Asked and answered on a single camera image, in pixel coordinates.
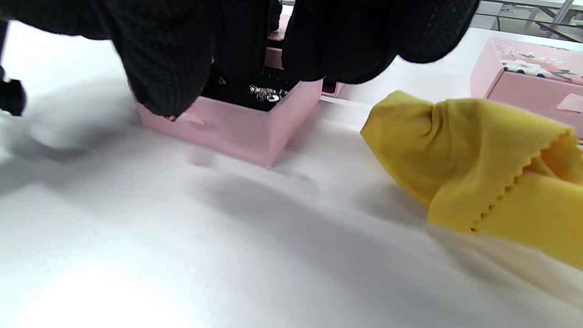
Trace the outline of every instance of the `silver chain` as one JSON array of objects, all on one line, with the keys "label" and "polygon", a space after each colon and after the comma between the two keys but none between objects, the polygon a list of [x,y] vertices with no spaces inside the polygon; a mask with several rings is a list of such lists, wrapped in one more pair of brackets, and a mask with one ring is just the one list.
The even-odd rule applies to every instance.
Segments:
[{"label": "silver chain", "polygon": [[271,88],[260,88],[257,85],[249,85],[249,91],[257,97],[260,102],[269,101],[270,103],[276,103],[283,99],[287,95],[287,91],[280,89],[274,90]]}]

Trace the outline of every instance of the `pink jewelry box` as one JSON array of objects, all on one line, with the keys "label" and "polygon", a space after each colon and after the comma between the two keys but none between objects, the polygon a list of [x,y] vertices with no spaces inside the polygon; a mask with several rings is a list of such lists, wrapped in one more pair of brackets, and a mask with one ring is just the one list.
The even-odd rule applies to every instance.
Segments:
[{"label": "pink jewelry box", "polygon": [[[266,56],[265,66],[283,69]],[[249,162],[272,166],[287,142],[312,113],[323,81],[298,82],[269,111],[200,96],[176,121],[152,114],[136,103],[142,124]]]},{"label": "pink jewelry box", "polygon": [[583,52],[490,39],[474,67],[473,97],[572,125],[583,138]]},{"label": "pink jewelry box", "polygon": [[[282,14],[279,18],[279,29],[269,36],[270,41],[281,43],[285,38],[287,24],[291,15]],[[265,66],[283,69],[282,65],[282,49],[279,46],[268,46],[265,52]],[[338,97],[344,83],[332,82],[324,79],[322,83],[322,95],[328,97]]]}]

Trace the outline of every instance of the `printed box lid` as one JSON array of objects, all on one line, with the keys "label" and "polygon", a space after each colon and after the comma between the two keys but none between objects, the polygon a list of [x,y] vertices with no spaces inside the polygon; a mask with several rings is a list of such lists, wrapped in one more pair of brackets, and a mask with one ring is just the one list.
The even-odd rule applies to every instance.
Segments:
[{"label": "printed box lid", "polygon": [[583,51],[491,39],[506,72],[583,85]]}]

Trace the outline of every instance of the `white table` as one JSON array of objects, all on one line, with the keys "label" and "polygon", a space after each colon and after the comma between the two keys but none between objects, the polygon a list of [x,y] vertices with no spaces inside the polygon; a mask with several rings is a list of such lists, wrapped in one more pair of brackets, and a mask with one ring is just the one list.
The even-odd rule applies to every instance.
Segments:
[{"label": "white table", "polygon": [[[472,29],[447,58],[396,60],[344,96],[467,96],[494,36],[575,46]],[[28,155],[0,155],[0,327],[583,323],[579,271],[425,224],[358,135],[366,109],[321,102],[266,170],[138,127],[108,42],[14,24],[4,63],[30,107],[0,128]],[[26,131],[42,127],[88,150],[34,145]]]}]

